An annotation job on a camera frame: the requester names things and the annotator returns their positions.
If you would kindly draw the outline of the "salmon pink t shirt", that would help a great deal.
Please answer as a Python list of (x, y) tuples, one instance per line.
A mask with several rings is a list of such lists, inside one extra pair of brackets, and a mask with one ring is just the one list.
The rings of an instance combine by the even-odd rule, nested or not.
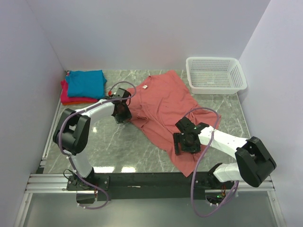
[(136, 88), (128, 88), (128, 92), (133, 95), (129, 105), (131, 123), (151, 143), (166, 151), (173, 165), (188, 177), (201, 154), (175, 154), (173, 134), (179, 131), (175, 124), (186, 116), (194, 124), (203, 122), (218, 127), (221, 116), (201, 109), (174, 70), (148, 76)]

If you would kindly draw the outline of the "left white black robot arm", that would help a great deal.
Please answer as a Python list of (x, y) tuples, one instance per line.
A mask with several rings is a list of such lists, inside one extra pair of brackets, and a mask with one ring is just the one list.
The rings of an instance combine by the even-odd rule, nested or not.
[(85, 151), (91, 128), (94, 123), (109, 116), (114, 117), (118, 124), (130, 120), (132, 115), (127, 101), (101, 99), (82, 109), (65, 109), (53, 134), (53, 142), (69, 160), (79, 176), (78, 185), (84, 190), (91, 189), (95, 183), (95, 171)]

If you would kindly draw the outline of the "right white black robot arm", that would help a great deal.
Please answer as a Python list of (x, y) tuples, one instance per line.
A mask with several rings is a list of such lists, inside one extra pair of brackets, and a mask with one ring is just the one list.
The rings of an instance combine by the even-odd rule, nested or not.
[(188, 118), (178, 121), (176, 127), (179, 129), (173, 134), (176, 155), (196, 154), (202, 145), (209, 145), (236, 160), (230, 164), (218, 163), (208, 171), (206, 182), (210, 188), (218, 189), (227, 181), (245, 181), (257, 188), (276, 169), (274, 159), (257, 137), (232, 136), (206, 123), (195, 125)]

